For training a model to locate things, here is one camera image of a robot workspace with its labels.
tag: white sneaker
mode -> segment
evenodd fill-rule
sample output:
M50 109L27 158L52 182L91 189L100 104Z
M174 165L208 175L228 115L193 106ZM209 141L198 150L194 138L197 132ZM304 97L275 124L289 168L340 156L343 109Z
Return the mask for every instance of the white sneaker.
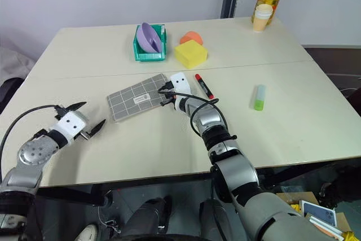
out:
M89 224L82 230L75 241L95 241L98 236L98 228L94 224Z

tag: red marker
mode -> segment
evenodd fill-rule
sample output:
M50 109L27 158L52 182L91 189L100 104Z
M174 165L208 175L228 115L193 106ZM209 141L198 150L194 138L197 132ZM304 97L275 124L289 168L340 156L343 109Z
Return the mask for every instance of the red marker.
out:
M209 88L207 87L207 85L205 84L205 82L203 81L203 79L201 78L200 75L196 74L196 79L199 83L199 85L201 86L201 88L204 90L205 94L207 95L207 97L209 99L213 99L214 95L212 94L212 92L209 90Z

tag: paper cup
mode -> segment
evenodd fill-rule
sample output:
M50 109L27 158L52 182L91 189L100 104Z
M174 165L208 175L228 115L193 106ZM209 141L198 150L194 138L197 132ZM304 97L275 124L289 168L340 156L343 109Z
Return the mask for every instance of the paper cup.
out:
M264 31L266 24L273 13L273 8L268 4L260 4L254 11L253 31Z

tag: green glue stick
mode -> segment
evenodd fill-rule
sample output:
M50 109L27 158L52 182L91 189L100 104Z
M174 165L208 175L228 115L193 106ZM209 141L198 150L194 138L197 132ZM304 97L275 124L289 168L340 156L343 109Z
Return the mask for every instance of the green glue stick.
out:
M266 96L266 86L258 85L256 100L254 101L254 109L258 111L263 110L263 105L265 104L265 96Z

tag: orange ball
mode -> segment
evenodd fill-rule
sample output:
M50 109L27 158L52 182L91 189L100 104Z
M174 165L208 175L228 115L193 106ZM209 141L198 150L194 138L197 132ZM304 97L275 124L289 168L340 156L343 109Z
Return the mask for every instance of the orange ball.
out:
M194 40L200 45L203 45L202 37L195 31L188 31L186 35L184 35L182 38L180 38L179 43L183 44L185 42L188 42L190 40Z

